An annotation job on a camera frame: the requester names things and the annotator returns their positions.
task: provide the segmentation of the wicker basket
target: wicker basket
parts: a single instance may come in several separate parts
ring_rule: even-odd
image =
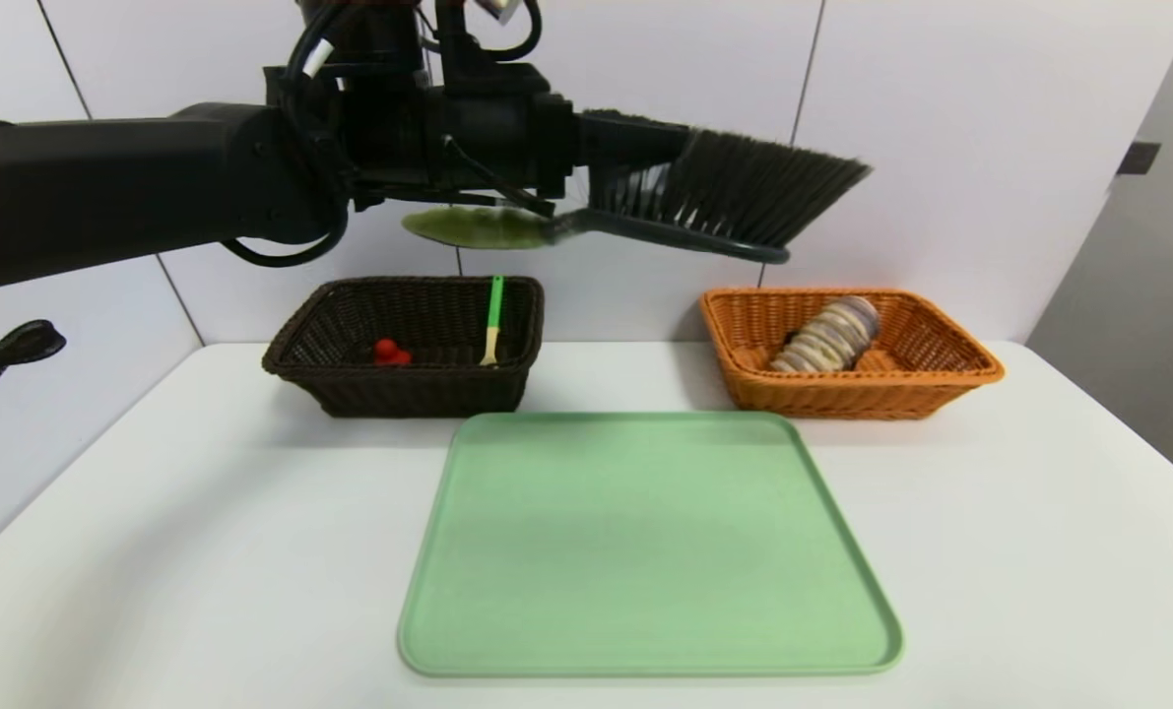
[[[880,311],[880,335],[852,372],[771,371],[784,338],[841,296]],[[794,418],[922,419],[1004,369],[922,297],[903,290],[721,289],[700,299],[726,390],[739,408]]]
[[[466,418],[514,412],[542,345],[542,285],[508,277],[495,367],[482,367],[491,278],[353,278],[321,286],[280,329],[262,367],[333,417]],[[413,364],[378,366],[388,337]]]

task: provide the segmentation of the brush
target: brush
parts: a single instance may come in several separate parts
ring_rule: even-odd
[[[784,264],[788,243],[869,171],[861,162],[823,153],[694,130],[671,162],[591,164],[590,198],[582,210],[549,220],[518,210],[438,208],[411,215],[402,225],[460,248],[544,248],[601,230]]]

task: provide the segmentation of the brown wicker basket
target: brown wicker basket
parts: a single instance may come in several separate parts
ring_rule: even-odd
[[[280,329],[262,367],[333,417],[466,418],[514,412],[542,345],[542,285],[506,278],[495,367],[482,367],[491,278],[352,278],[321,286]],[[413,364],[375,366],[392,338]]]

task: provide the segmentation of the stacked cookies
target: stacked cookies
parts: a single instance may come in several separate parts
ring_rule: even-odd
[[[852,370],[880,332],[880,313],[859,296],[839,297],[819,317],[788,336],[772,360],[775,372],[842,372]]]

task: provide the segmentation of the red toy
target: red toy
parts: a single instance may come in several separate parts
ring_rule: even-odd
[[[402,350],[398,343],[385,337],[375,342],[372,349],[375,364],[411,364],[409,351]]]
[[[385,360],[385,363],[387,363],[387,360],[392,359],[396,353],[396,342],[393,342],[389,338],[375,340],[375,360],[378,360],[378,363],[380,363],[380,360]]]

